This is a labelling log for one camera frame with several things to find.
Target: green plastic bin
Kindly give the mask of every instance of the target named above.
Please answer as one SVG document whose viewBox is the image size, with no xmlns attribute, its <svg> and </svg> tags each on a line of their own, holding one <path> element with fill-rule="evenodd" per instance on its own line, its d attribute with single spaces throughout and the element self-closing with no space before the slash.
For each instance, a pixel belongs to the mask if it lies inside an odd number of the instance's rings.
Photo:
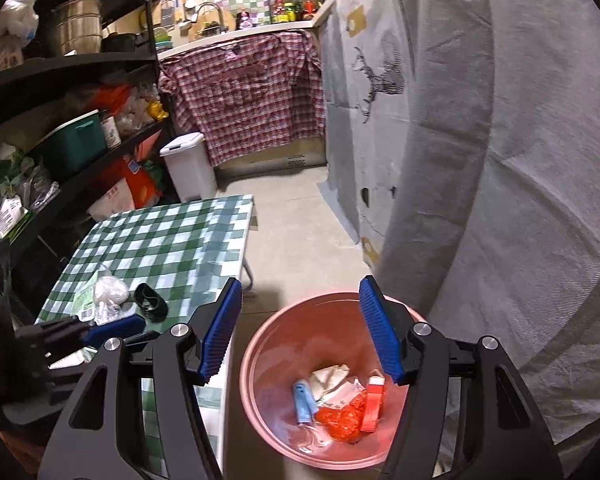
<svg viewBox="0 0 600 480">
<path fill-rule="evenodd" d="M 61 124 L 31 150 L 42 161 L 51 176 L 64 182 L 79 173 L 107 151 L 98 111 Z"/>
</svg>

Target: black pot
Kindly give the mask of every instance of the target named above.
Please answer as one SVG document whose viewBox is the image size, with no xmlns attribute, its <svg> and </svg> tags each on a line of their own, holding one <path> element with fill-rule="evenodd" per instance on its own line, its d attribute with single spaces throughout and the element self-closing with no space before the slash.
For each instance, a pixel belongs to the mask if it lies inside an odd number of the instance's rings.
<svg viewBox="0 0 600 480">
<path fill-rule="evenodd" d="M 135 52 L 138 44 L 138 35 L 130 32 L 109 34 L 102 40 L 103 52 Z"/>
</svg>

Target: green checkered tablecloth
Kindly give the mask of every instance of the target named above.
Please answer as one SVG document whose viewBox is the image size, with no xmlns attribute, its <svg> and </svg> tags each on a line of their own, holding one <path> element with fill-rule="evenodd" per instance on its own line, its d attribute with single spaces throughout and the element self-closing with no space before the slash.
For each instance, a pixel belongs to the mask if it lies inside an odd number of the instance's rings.
<svg viewBox="0 0 600 480">
<path fill-rule="evenodd" d="M 74 294 L 99 264 L 106 264 L 130 290 L 147 283 L 169 305 L 163 332 L 186 322 L 197 306 L 214 301 L 229 277 L 239 278 L 253 210 L 251 195 L 156 206 L 111 216 L 96 224 L 54 285 L 38 322 L 70 316 Z M 209 439 L 221 463 L 227 366 L 196 396 Z M 150 469 L 166 476 L 155 416 L 153 383 L 142 380 L 144 428 Z"/>
</svg>

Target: floor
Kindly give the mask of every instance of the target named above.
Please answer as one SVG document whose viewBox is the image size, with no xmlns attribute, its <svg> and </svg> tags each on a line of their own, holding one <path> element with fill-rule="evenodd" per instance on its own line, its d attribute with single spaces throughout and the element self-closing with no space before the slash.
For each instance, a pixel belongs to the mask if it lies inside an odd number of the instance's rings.
<svg viewBox="0 0 600 480">
<path fill-rule="evenodd" d="M 234 331 L 230 365 L 228 428 L 224 449 L 226 480 L 371 480 L 377 470 L 326 471 L 296 463 L 273 451 L 247 420 L 238 389 L 242 354 L 251 337 L 274 312 L 309 295 L 358 290 L 368 274 L 354 245 L 317 184 L 326 168 L 284 170 L 231 182 L 222 194 L 251 193 L 258 231 L 251 231 L 246 257 L 255 275 L 256 296 L 245 298 Z"/>
</svg>

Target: stainless steel pot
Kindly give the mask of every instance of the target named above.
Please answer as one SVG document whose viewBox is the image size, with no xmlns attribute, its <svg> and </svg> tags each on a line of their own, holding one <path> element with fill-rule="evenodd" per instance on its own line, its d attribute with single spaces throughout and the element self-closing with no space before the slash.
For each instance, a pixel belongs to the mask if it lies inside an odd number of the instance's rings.
<svg viewBox="0 0 600 480">
<path fill-rule="evenodd" d="M 78 54 L 100 51 L 101 0 L 70 0 L 52 11 L 48 42 L 56 56 L 72 50 Z"/>
</svg>

